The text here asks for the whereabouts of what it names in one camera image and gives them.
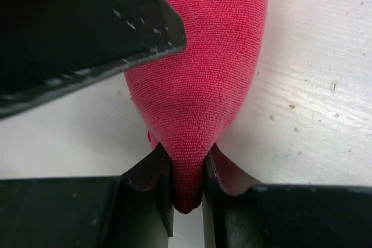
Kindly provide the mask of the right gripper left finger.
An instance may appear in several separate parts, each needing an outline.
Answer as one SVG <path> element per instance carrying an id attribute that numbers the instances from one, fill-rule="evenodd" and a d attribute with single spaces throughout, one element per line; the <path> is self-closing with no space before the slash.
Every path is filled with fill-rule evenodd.
<path id="1" fill-rule="evenodd" d="M 158 145 L 122 175 L 1 181 L 1 246 L 167 247 L 173 213 Z"/>

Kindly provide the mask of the pink towel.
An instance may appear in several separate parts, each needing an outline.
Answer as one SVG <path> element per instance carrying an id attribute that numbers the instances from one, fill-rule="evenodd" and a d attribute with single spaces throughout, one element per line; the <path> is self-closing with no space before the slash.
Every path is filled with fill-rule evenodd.
<path id="1" fill-rule="evenodd" d="M 255 74 L 268 0 L 168 0 L 183 18 L 187 47 L 125 72 L 152 146 L 172 160 L 173 204 L 203 195 L 203 162 L 236 118 Z"/>

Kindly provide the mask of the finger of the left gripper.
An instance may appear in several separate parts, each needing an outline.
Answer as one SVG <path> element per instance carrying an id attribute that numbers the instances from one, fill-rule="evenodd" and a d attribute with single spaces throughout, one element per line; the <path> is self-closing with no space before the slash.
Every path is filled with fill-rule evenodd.
<path id="1" fill-rule="evenodd" d="M 166 0 L 1 0 L 1 118 L 186 45 Z"/>

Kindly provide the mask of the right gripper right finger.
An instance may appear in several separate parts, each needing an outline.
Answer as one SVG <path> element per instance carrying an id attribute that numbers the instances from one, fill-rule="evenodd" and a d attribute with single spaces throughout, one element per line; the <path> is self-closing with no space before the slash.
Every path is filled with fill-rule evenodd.
<path id="1" fill-rule="evenodd" d="M 370 247 L 371 188 L 264 184 L 213 146 L 202 202 L 206 247 Z"/>

